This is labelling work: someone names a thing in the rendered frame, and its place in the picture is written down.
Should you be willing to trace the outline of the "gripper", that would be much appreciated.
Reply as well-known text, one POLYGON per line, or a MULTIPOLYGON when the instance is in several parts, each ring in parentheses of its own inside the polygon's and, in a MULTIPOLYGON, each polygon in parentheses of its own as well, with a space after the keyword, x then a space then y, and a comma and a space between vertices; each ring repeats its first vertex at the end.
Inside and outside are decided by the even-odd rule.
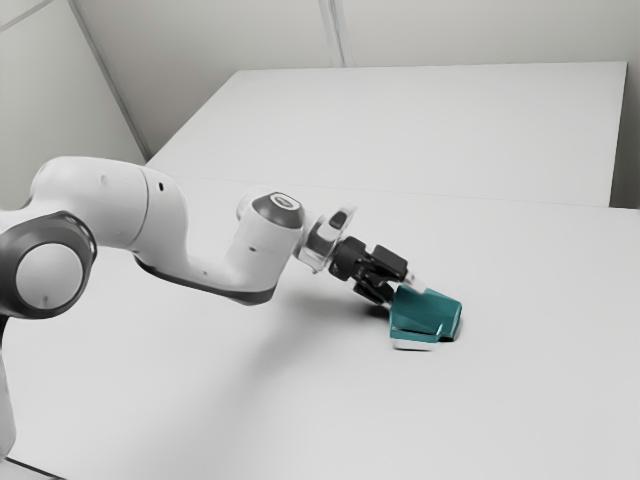
POLYGON ((366 244, 352 236, 336 246, 329 273, 342 281, 355 280, 353 291, 376 305, 393 301, 395 290, 389 281, 418 293, 426 290, 426 283, 409 269, 406 259, 381 245, 367 252, 366 244))

